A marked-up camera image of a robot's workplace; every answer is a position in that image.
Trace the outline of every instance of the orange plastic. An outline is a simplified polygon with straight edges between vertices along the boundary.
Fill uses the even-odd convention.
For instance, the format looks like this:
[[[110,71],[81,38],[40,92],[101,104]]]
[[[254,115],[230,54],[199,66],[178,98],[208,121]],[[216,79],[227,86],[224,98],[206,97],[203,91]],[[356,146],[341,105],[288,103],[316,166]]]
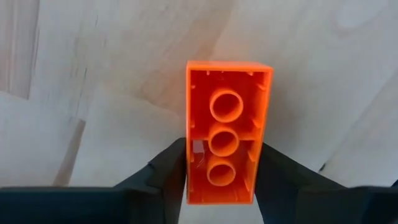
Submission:
[[[272,72],[255,62],[188,62],[188,203],[253,203]]]

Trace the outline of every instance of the lego brick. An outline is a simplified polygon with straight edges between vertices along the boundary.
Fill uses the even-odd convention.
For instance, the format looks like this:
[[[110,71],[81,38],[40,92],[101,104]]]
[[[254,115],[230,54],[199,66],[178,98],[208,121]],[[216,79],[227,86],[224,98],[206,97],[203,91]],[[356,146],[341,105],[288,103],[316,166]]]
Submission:
[[[273,69],[187,63],[187,200],[252,203]]]

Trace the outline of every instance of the orange lego brick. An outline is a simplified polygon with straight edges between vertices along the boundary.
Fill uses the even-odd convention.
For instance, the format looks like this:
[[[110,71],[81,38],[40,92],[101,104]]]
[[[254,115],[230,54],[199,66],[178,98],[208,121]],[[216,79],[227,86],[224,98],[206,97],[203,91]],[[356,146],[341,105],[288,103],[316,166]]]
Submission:
[[[187,201],[253,203],[273,69],[187,63]]]

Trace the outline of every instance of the light wood background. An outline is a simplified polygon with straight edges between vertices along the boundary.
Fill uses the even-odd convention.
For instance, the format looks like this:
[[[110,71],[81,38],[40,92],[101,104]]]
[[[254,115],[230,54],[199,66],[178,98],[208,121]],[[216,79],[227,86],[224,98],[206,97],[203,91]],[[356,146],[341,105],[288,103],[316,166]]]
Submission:
[[[345,186],[388,186],[398,179],[397,24],[393,0],[0,0],[0,90],[86,121],[78,162],[103,133],[114,143],[141,133],[128,122],[140,113],[116,119],[132,105],[183,122],[187,60],[259,61],[275,68],[266,143]],[[113,122],[131,126],[116,135]]]

